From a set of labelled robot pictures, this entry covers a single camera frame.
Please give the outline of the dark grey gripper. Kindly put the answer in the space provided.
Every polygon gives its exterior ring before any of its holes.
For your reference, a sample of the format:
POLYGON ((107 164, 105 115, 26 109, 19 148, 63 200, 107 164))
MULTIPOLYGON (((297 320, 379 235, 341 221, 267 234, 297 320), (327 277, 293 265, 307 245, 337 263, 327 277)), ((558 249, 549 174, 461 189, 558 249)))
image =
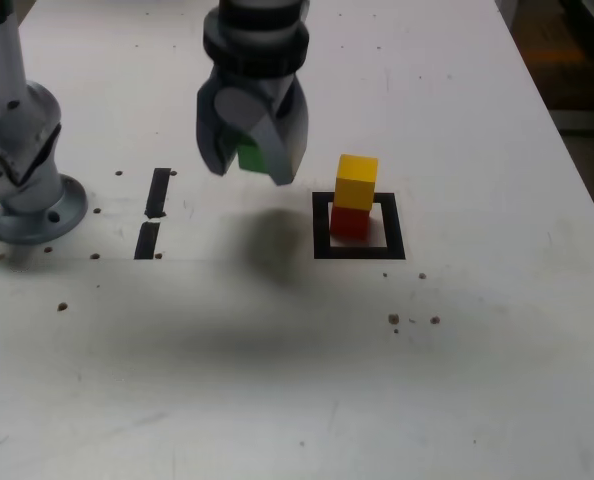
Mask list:
POLYGON ((274 79, 245 77, 220 69, 197 93, 196 140, 211 173, 224 176, 237 154, 240 135, 217 113, 262 113, 252 129, 267 174, 291 184, 308 141, 308 106, 296 75, 274 79))

